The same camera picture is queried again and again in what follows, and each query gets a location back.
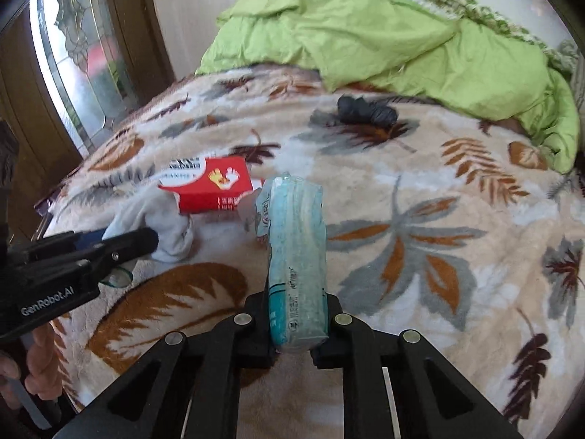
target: metal screw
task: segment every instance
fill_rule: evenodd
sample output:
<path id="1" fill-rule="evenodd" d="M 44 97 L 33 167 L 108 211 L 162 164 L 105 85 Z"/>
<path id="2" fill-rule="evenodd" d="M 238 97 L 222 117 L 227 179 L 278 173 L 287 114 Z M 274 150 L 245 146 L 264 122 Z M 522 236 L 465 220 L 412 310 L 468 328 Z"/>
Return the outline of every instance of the metal screw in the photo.
<path id="1" fill-rule="evenodd" d="M 233 322 L 236 325 L 248 325 L 252 321 L 252 316 L 248 314 L 238 314 L 233 317 Z"/>
<path id="2" fill-rule="evenodd" d="M 339 325 L 349 325 L 353 322 L 353 317 L 349 314 L 337 314 L 335 316 L 335 322 Z"/>
<path id="3" fill-rule="evenodd" d="M 420 333 L 416 330 L 406 330 L 403 333 L 403 339 L 405 342 L 408 343 L 419 343 L 420 341 Z"/>
<path id="4" fill-rule="evenodd" d="M 182 333 L 180 332 L 171 332 L 167 334 L 165 337 L 165 343 L 167 345 L 178 345 L 182 342 Z"/>

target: wooden door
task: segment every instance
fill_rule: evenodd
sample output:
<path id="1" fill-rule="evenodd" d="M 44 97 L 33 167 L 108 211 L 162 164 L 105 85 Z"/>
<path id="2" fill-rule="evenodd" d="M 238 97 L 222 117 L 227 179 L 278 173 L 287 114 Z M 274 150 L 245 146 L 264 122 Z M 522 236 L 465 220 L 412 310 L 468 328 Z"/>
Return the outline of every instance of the wooden door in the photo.
<path id="1" fill-rule="evenodd" d="M 175 81 L 154 0 L 107 0 L 107 7 L 140 104 L 145 105 Z"/>
<path id="2" fill-rule="evenodd" d="M 40 218 L 34 204 L 81 162 L 51 101 L 34 51 L 28 6 L 0 38 L 0 116 L 20 144 L 8 225 L 30 239 Z"/>

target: stained glass window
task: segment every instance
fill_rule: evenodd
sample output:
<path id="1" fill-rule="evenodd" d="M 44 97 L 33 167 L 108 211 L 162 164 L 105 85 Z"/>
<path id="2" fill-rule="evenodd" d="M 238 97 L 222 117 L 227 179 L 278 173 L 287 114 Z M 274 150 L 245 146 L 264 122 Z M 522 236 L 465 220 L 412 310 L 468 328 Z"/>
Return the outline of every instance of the stained glass window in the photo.
<path id="1" fill-rule="evenodd" d="M 45 83 L 82 155 L 138 107 L 106 0 L 31 0 L 34 48 Z"/>

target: bed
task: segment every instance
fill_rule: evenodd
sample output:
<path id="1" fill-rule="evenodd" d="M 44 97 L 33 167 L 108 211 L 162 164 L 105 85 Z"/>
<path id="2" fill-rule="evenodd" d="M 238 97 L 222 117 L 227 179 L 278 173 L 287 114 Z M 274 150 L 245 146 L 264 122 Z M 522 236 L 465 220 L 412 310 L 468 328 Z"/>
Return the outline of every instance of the bed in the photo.
<path id="1" fill-rule="evenodd" d="M 341 124 L 341 95 L 384 101 L 397 125 Z M 243 156 L 255 178 L 321 184 L 328 290 L 344 310 L 377 330 L 422 332 L 524 437 L 554 429 L 585 373 L 585 204 L 526 137 L 429 99 L 328 93 L 294 67 L 190 76 L 84 161 L 48 234 L 107 227 L 169 161 L 200 154 Z M 129 287 L 101 286 L 53 321 L 78 410 L 168 331 L 207 331 L 262 289 L 266 249 L 236 212 L 194 223 L 185 262 L 140 260 Z M 244 376 L 239 437 L 342 436 L 341 372 L 317 371 L 306 353 Z"/>

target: fleece blanket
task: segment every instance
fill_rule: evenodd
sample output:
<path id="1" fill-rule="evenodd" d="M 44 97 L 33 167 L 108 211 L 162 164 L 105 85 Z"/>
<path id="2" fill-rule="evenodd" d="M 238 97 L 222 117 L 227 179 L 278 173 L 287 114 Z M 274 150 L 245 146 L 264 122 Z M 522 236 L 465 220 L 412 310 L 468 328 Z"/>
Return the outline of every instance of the fleece blanket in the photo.
<path id="1" fill-rule="evenodd" d="M 340 124 L 341 94 L 384 100 L 391 128 Z M 428 99 L 327 92 L 316 72 L 260 65 L 191 77 L 84 161 L 49 234 L 106 227 L 169 161 L 238 154 L 252 176 L 324 187 L 327 283 L 372 328 L 415 328 L 526 438 L 544 439 L 585 368 L 581 190 L 529 140 Z M 186 261 L 139 260 L 125 289 L 56 319 L 65 390 L 82 409 L 165 333 L 193 335 L 263 288 L 267 252 L 235 212 L 192 217 Z M 286 355 L 245 375 L 243 438 L 343 436 L 341 371 Z"/>
<path id="2" fill-rule="evenodd" d="M 318 69 L 331 90 L 367 81 L 474 117 L 514 116 L 551 168 L 573 167 L 579 123 L 568 83 L 538 46 L 469 18 L 412 0 L 239 0 L 218 25 L 199 74 L 295 64 Z"/>

